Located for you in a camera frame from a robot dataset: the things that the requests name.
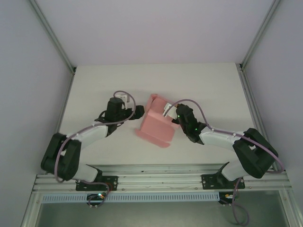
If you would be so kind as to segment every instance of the pink box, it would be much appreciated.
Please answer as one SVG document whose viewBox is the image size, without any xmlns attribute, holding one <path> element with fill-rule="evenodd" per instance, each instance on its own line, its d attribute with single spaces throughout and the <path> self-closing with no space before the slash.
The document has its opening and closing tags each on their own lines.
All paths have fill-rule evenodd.
<svg viewBox="0 0 303 227">
<path fill-rule="evenodd" d="M 140 129 L 135 129 L 137 136 L 161 148 L 170 146 L 178 124 L 172 123 L 172 118 L 163 117 L 166 103 L 173 103 L 158 94 L 151 94 L 145 107 L 145 117 Z"/>
</svg>

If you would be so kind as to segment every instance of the white connector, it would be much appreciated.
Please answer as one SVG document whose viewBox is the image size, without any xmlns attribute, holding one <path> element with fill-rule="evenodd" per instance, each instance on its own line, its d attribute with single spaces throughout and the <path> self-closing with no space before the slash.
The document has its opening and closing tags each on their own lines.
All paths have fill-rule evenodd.
<svg viewBox="0 0 303 227">
<path fill-rule="evenodd" d="M 126 94 L 121 94 L 121 95 L 115 95 L 116 98 L 121 98 L 122 101 L 124 102 L 125 109 L 127 109 L 127 104 L 129 103 L 130 99 L 129 96 Z"/>
<path fill-rule="evenodd" d="M 166 113 L 166 111 L 167 111 L 170 107 L 171 107 L 171 104 L 166 103 L 166 105 L 165 105 L 165 107 L 164 107 L 163 116 L 164 116 L 164 114 Z M 170 117 L 173 118 L 173 119 L 177 119 L 176 109 L 177 109 L 177 108 L 176 108 L 175 106 L 173 106 L 173 107 L 169 110 L 169 112 L 167 113 L 166 116 L 170 116 Z"/>
<path fill-rule="evenodd" d="M 232 194 L 231 194 L 231 195 L 226 194 L 225 197 L 226 197 L 227 199 L 232 199 Z"/>
</svg>

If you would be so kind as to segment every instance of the glass panel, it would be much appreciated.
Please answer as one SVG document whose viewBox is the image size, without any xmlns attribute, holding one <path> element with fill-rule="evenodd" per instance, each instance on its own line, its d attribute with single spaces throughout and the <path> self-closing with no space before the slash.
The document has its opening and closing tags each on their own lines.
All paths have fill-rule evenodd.
<svg viewBox="0 0 303 227">
<path fill-rule="evenodd" d="M 287 227 L 279 193 L 240 192 L 238 202 L 250 213 L 253 227 Z M 244 212 L 237 209 L 240 220 Z M 42 204 L 36 227 L 234 227 L 232 209 L 218 202 Z"/>
</svg>

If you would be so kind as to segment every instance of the wire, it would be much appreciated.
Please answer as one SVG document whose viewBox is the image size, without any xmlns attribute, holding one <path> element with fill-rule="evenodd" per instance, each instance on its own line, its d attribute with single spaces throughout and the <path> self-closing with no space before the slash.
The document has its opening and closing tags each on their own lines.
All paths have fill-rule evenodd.
<svg viewBox="0 0 303 227">
<path fill-rule="evenodd" d="M 245 207 L 243 207 L 242 205 L 240 205 L 240 204 L 238 204 L 238 203 L 235 202 L 236 189 L 238 188 L 238 185 L 239 185 L 241 179 L 242 179 L 242 178 L 239 178 L 239 179 L 238 179 L 238 181 L 237 181 L 237 183 L 236 183 L 236 186 L 235 186 L 235 189 L 233 190 L 233 193 L 232 193 L 232 213 L 233 213 L 233 216 L 234 216 L 236 222 L 237 222 L 240 226 L 247 226 L 247 225 L 250 223 L 250 214 L 249 214 L 248 210 L 247 210 Z M 236 213 L 235 207 L 240 207 L 240 208 L 242 208 L 242 209 L 245 211 L 246 217 L 247 217 L 247 220 L 246 220 L 245 223 L 241 223 L 241 222 L 239 221 L 239 219 L 238 219 L 238 217 L 237 217 L 237 213 Z"/>
<path fill-rule="evenodd" d="M 240 134 L 237 134 L 237 133 L 234 133 L 234 132 L 230 132 L 230 131 L 223 131 L 223 130 L 219 130 L 219 129 L 214 129 L 213 127 L 211 127 L 210 124 L 208 123 L 208 121 L 207 121 L 205 115 L 204 115 L 204 112 L 203 112 L 201 106 L 200 106 L 199 103 L 197 103 L 195 100 L 192 100 L 192 99 L 181 99 L 181 100 L 175 102 L 174 104 L 172 104 L 172 105 L 167 109 L 167 111 L 166 111 L 165 114 L 164 114 L 164 117 L 166 117 L 167 113 L 171 110 L 171 108 L 172 108 L 173 106 L 176 106 L 178 103 L 185 102 L 185 101 L 192 102 L 192 103 L 194 103 L 194 104 L 197 105 L 197 107 L 199 108 L 199 110 L 200 110 L 200 112 L 201 112 L 201 114 L 202 114 L 202 116 L 203 116 L 203 119 L 204 119 L 204 122 L 205 122 L 206 126 L 207 126 L 209 129 L 211 129 L 212 131 L 218 132 L 218 133 L 222 133 L 222 134 L 232 135 L 232 136 L 238 136 L 238 137 L 240 137 L 240 138 L 242 138 L 242 139 L 244 139 L 244 140 L 247 140 L 248 142 L 254 144 L 255 146 L 260 147 L 261 149 L 265 150 L 270 156 L 272 156 L 272 157 L 279 163 L 279 165 L 280 165 L 280 170 L 278 170 L 278 171 L 267 171 L 267 173 L 270 173 L 270 174 L 280 174 L 280 173 L 282 173 L 282 172 L 285 170 L 285 167 L 284 167 L 282 161 L 281 161 L 273 152 L 271 152 L 269 149 L 267 149 L 266 147 L 264 147 L 262 144 L 259 144 L 258 142 L 254 141 L 254 140 L 252 140 L 252 139 L 250 139 L 250 138 L 248 138 L 248 137 L 246 137 L 246 136 L 243 136 L 243 135 L 240 135 Z M 237 222 L 240 226 L 247 226 L 247 225 L 249 224 L 249 222 L 250 222 L 250 215 L 249 215 L 248 211 L 247 211 L 243 206 L 241 206 L 241 205 L 235 203 L 235 195 L 236 195 L 236 191 L 237 191 L 237 189 L 238 189 L 238 185 L 239 185 L 240 180 L 241 180 L 241 178 L 238 179 L 238 181 L 237 181 L 237 183 L 236 183 L 236 185 L 235 185 L 235 188 L 234 188 L 234 190 L 233 190 L 233 193 L 232 193 L 232 212 L 233 212 L 233 216 L 234 216 L 236 222 Z M 246 212 L 246 214 L 247 214 L 247 221 L 246 221 L 245 223 L 239 222 L 238 217 L 237 217 L 237 214 L 236 214 L 235 206 L 244 209 L 244 211 Z"/>
<path fill-rule="evenodd" d="M 237 198 L 237 199 L 239 199 L 239 198 L 240 198 L 239 188 L 237 188 L 237 195 L 238 195 L 238 198 Z"/>
<path fill-rule="evenodd" d="M 86 184 L 100 184 L 100 185 L 106 186 L 107 193 L 106 193 L 106 195 L 104 196 L 103 200 L 101 200 L 100 203 L 97 205 L 97 207 L 102 206 L 103 203 L 105 202 L 107 196 L 109 195 L 109 186 L 108 186 L 108 184 L 107 184 L 107 183 L 103 183 L 103 182 L 88 182 L 88 181 L 81 181 L 81 182 L 86 183 Z M 89 198 L 89 202 L 88 202 L 89 206 L 90 206 L 90 201 L 91 201 L 92 199 L 94 199 L 94 198 L 97 198 L 97 197 L 98 197 L 98 196 L 95 195 L 95 196 L 91 196 L 91 197 Z"/>
<path fill-rule="evenodd" d="M 59 159 L 60 159 L 61 153 L 62 153 L 62 151 L 63 151 L 65 145 L 67 144 L 67 142 L 68 142 L 69 140 L 71 140 L 72 138 L 74 138 L 74 137 L 77 136 L 78 134 L 81 134 L 81 133 L 83 133 L 83 132 L 85 132 L 85 131 L 87 131 L 87 130 L 89 130 L 89 129 L 92 129 L 92 128 L 94 128 L 94 127 L 97 127 L 97 126 L 124 123 L 124 122 L 126 122 L 127 120 L 129 120 L 129 119 L 135 114 L 135 111 L 136 111 L 136 101 L 135 101 L 134 97 L 133 97 L 131 94 L 129 94 L 128 92 L 122 91 L 122 90 L 115 91 L 114 94 L 113 94 L 113 96 L 115 96 L 117 93 L 125 93 L 125 94 L 127 94 L 127 95 L 133 100 L 134 109 L 133 109 L 132 114 L 131 114 L 129 117 L 127 117 L 126 119 L 122 120 L 122 121 L 118 121 L 118 122 L 107 122 L 107 123 L 101 123 L 101 122 L 100 122 L 100 123 L 97 123 L 97 124 L 94 124 L 94 125 L 90 125 L 90 126 L 88 126 L 88 127 L 85 127 L 84 129 L 81 129 L 80 131 L 76 132 L 75 134 L 72 134 L 71 136 L 69 136 L 69 137 L 62 143 L 62 145 L 60 146 L 59 151 L 58 151 L 58 154 L 57 154 L 57 158 L 56 158 L 56 161 L 55 161 L 54 176 L 55 176 L 55 179 L 56 179 L 57 182 L 59 182 L 59 183 L 64 182 L 64 180 L 60 180 L 59 177 L 58 177 L 58 164 L 59 164 Z M 104 183 L 101 183 L 101 182 L 90 182 L 90 183 L 88 183 L 88 184 L 104 184 Z"/>
<path fill-rule="evenodd" d="M 110 182 L 105 182 L 108 186 L 110 186 L 110 189 L 109 191 L 112 191 L 113 190 L 113 185 L 110 183 Z"/>
</svg>

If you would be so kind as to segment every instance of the white table surface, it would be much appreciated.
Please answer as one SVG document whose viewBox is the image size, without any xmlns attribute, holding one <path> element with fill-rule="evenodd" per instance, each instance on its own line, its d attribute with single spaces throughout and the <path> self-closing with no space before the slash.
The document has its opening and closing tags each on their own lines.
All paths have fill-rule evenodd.
<svg viewBox="0 0 303 227">
<path fill-rule="evenodd" d="M 172 101 L 196 100 L 215 128 L 245 131 L 253 127 L 234 63 L 79 66 L 64 113 L 61 133 L 90 125 L 106 110 L 116 90 L 131 93 L 145 105 L 151 93 Z M 197 107 L 195 116 L 203 122 Z M 178 129 L 168 148 L 159 148 L 134 133 L 142 119 L 128 121 L 111 136 L 86 147 L 80 161 L 92 165 L 214 164 L 236 159 L 223 148 L 192 143 Z"/>
</svg>

